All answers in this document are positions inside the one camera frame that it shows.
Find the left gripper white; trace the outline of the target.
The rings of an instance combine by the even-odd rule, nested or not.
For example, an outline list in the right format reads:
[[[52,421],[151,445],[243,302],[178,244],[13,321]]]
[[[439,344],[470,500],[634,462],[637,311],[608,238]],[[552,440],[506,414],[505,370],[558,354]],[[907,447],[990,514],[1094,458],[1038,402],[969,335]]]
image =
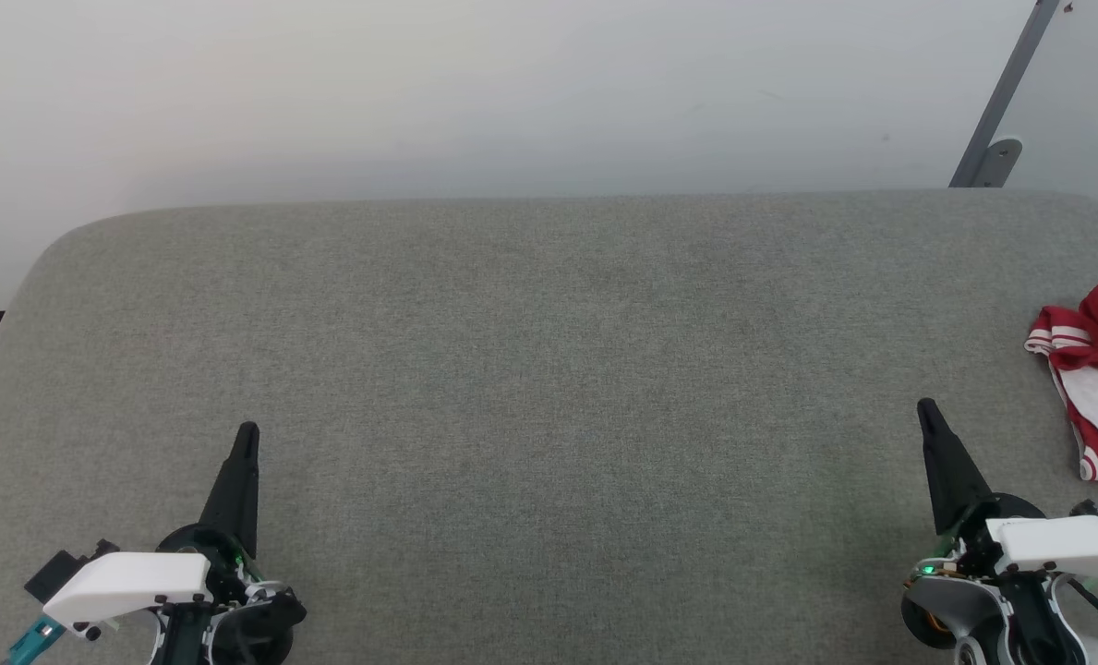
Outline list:
[[[42,568],[42,647],[100,639],[127,615],[153,619],[152,664],[283,664],[309,616],[296,593],[258,570],[259,427],[242,422],[201,525],[153,552],[100,540],[91,556],[59,551]]]

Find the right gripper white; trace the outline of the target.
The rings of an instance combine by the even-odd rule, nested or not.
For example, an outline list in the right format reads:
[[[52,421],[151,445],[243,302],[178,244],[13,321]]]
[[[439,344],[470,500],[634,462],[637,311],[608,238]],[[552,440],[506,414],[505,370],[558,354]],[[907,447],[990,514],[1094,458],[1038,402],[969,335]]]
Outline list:
[[[935,401],[917,401],[916,412],[940,540],[904,581],[909,633],[954,664],[1098,664],[1098,638],[1078,632],[1058,600],[1068,588],[1098,611],[1093,501],[1047,518],[1013,495],[991,495]]]

